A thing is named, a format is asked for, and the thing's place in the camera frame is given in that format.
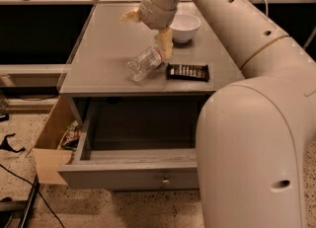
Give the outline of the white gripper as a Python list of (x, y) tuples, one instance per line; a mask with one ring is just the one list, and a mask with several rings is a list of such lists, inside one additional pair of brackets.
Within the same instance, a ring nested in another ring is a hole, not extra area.
[(172, 24), (177, 9), (164, 10), (151, 0), (141, 0), (139, 9), (134, 9), (124, 13), (120, 20), (124, 23), (144, 23), (151, 30), (160, 30), (155, 36), (155, 41), (165, 60), (172, 56)]

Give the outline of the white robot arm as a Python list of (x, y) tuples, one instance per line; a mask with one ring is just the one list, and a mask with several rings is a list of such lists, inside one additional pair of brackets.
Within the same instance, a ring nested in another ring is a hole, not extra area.
[[(141, 0), (125, 20), (171, 52), (180, 0)], [(316, 63), (247, 0), (193, 0), (244, 78), (204, 104), (197, 175), (205, 228), (306, 228), (303, 156), (316, 132)]]

